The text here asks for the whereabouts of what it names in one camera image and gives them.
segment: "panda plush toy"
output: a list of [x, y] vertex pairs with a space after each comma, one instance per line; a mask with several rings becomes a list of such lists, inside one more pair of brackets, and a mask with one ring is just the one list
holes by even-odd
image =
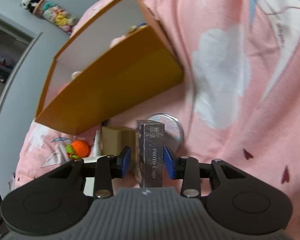
[[20, 6], [25, 9], [29, 10], [30, 13], [33, 13], [35, 6], [40, 2], [41, 0], [22, 0], [20, 3]]

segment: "metal screw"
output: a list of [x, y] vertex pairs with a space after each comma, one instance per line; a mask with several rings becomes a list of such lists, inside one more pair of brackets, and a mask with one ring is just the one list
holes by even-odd
[[100, 189], [96, 191], [97, 198], [107, 198], [111, 196], [111, 192], [107, 189]]
[[183, 195], [185, 195], [186, 197], [196, 197], [199, 195], [199, 191], [194, 188], [188, 188], [183, 191]]

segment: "white cloud print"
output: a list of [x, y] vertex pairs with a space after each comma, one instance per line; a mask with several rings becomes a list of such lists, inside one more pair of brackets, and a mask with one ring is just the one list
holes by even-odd
[[223, 130], [237, 118], [243, 96], [250, 82], [250, 66], [243, 51], [244, 32], [240, 24], [227, 31], [210, 29], [193, 52], [195, 110], [212, 128]]

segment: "orange ball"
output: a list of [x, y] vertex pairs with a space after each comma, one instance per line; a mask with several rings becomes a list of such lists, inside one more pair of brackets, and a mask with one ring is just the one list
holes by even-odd
[[87, 157], [90, 151], [89, 145], [83, 140], [76, 140], [71, 144], [75, 155], [79, 158]]

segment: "open cardboard box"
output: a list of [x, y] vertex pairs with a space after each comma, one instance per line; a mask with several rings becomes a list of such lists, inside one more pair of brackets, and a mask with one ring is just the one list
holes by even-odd
[[[148, 26], [109, 49], [143, 22]], [[83, 72], [71, 81], [74, 71]], [[35, 120], [77, 135], [182, 81], [183, 70], [146, 5], [113, 0], [54, 57]]]

